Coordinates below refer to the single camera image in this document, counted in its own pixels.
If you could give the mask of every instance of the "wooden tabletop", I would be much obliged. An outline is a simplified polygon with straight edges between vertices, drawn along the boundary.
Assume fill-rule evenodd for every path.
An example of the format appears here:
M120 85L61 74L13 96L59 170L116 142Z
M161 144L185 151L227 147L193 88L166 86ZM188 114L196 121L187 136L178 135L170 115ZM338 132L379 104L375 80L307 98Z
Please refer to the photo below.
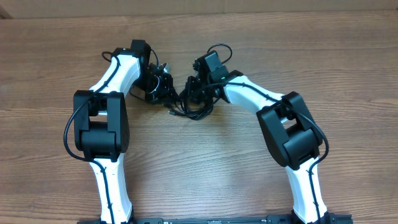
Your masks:
M101 52L132 39L171 64L178 92L194 59L224 42L234 50L229 70L300 93L331 145L319 166L328 210L356 223L398 223L398 11L0 20L0 223L100 217L93 171L67 154L62 134L74 92L109 66ZM137 217L291 211L285 170L249 112L219 102L192 121L132 97L126 104L125 172Z

